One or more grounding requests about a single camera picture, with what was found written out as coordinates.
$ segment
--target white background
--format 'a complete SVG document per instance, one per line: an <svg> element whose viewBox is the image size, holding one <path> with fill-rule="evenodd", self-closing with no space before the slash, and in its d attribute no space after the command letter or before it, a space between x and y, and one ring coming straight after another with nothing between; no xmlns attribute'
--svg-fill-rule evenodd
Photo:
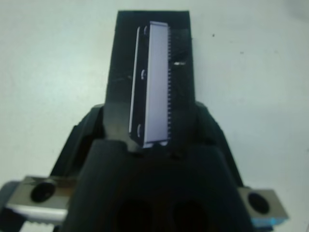
<svg viewBox="0 0 309 232"><path fill-rule="evenodd" d="M104 102L121 9L190 10L196 99L245 184L279 195L291 219L276 231L305 232L307 0L0 0L0 185L48 176L73 125Z"/></svg>

